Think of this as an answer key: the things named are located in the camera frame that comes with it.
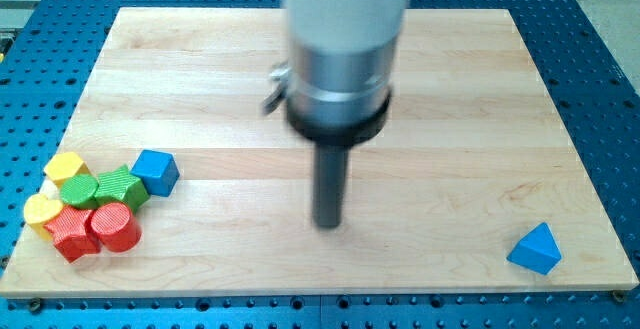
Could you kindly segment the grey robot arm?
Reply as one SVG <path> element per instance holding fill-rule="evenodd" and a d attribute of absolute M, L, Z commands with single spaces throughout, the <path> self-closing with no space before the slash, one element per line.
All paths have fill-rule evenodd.
<path fill-rule="evenodd" d="M 404 10 L 410 0 L 283 0 L 287 55 L 271 78 L 279 104 L 301 136 L 351 147 L 376 136 L 386 120 L 389 85 Z"/>

